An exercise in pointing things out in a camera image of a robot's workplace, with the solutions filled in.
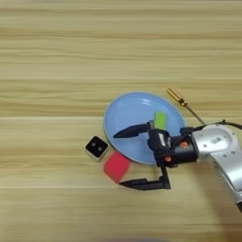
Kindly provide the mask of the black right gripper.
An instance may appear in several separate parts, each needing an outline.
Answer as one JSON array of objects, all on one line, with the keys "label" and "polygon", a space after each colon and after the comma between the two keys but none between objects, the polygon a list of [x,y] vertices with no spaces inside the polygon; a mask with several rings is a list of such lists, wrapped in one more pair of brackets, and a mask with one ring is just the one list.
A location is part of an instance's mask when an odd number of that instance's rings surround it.
[{"label": "black right gripper", "polygon": [[[129,126],[118,131],[114,138],[136,137],[140,133],[148,132],[150,123]],[[170,181],[165,166],[177,167],[179,164],[192,163],[198,158],[195,146],[193,145],[189,131],[192,128],[180,128],[178,136],[171,136],[168,131],[154,129],[154,157],[158,167],[161,168],[162,176],[157,181],[147,179],[137,179],[122,181],[120,185],[140,191],[151,191],[171,188]]]}]

